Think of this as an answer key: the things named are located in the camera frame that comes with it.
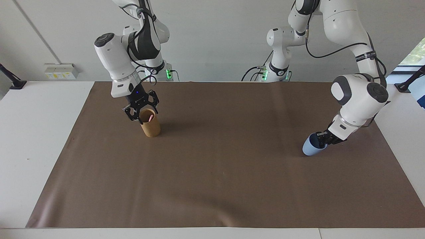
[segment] table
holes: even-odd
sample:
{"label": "table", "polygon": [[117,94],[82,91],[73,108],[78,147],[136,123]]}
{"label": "table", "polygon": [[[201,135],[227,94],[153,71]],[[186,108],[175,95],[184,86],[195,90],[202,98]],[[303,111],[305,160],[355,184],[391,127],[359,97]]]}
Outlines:
{"label": "table", "polygon": [[[21,91],[10,91],[0,101],[0,151],[3,167],[0,168],[0,228],[22,228],[34,208],[35,202],[47,180],[47,177],[58,158],[62,147],[84,105],[85,99],[93,85],[93,82],[29,82]],[[386,137],[390,147],[410,179],[413,187],[424,202],[425,185],[424,176],[419,174],[425,169],[419,157],[421,149],[420,141],[423,137],[420,130],[424,130],[423,119],[425,113],[416,109],[415,101],[409,95],[398,95],[391,90],[395,103],[388,105],[377,117],[378,125]],[[398,131],[391,128],[391,121],[400,122],[399,115],[394,109],[400,109],[414,113],[416,117],[403,117],[407,120],[406,125]],[[409,154],[402,153],[407,145],[413,149]],[[26,235],[39,235],[40,237],[57,235],[122,235],[123,229],[2,229],[0,237],[24,237]],[[333,238],[333,236],[367,235],[371,238],[379,236],[403,235],[408,233],[411,238],[422,238],[425,229],[234,229],[234,228],[206,228],[206,229],[124,229],[129,237],[153,233],[157,236],[167,238],[172,233],[176,238],[183,236],[190,238],[199,233],[211,232],[216,237],[240,236],[248,238],[244,233],[255,238],[257,233],[262,237],[280,238],[284,235],[299,236],[299,238],[314,238],[320,235],[322,238]]]}

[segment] pen holder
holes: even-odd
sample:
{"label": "pen holder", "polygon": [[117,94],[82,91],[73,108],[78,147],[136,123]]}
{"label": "pen holder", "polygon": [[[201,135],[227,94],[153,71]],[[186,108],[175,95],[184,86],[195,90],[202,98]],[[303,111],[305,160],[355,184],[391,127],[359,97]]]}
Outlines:
{"label": "pen holder", "polygon": [[153,138],[159,135],[161,132],[161,126],[159,125],[155,111],[151,109],[144,109],[140,112],[139,118],[143,122],[143,125],[141,126],[146,136]]}

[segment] table mat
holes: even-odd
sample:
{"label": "table mat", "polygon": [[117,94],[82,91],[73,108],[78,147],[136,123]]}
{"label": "table mat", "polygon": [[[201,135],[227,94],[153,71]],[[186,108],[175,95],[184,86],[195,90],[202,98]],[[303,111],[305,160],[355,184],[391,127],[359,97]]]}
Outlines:
{"label": "table mat", "polygon": [[340,109],[330,83],[144,86],[161,134],[147,138],[96,82],[27,227],[425,227],[375,123],[303,155]]}

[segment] blue cup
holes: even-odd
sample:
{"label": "blue cup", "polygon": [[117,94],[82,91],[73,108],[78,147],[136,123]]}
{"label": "blue cup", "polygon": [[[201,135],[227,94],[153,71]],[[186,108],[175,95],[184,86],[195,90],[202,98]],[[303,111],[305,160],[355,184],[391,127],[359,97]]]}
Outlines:
{"label": "blue cup", "polygon": [[325,144],[325,147],[324,148],[319,148],[319,139],[317,138],[316,133],[315,134],[310,134],[310,136],[304,142],[303,153],[305,155],[307,155],[307,156],[313,156],[315,154],[320,153],[326,147],[328,147],[327,144]]}

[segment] black stand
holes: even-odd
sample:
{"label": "black stand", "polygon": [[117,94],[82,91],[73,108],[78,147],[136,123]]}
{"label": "black stand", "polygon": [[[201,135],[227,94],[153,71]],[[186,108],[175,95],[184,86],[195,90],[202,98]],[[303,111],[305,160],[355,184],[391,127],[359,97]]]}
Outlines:
{"label": "black stand", "polygon": [[411,93],[409,90],[410,84],[412,84],[416,79],[422,77],[425,74],[425,65],[423,65],[418,71],[416,71],[413,76],[411,76],[406,82],[400,84],[394,84],[397,90],[401,93]]}
{"label": "black stand", "polygon": [[2,71],[12,81],[13,85],[9,88],[11,90],[20,90],[27,83],[26,80],[19,79],[19,77],[15,76],[15,74],[6,69],[2,64],[0,64],[0,71]]}

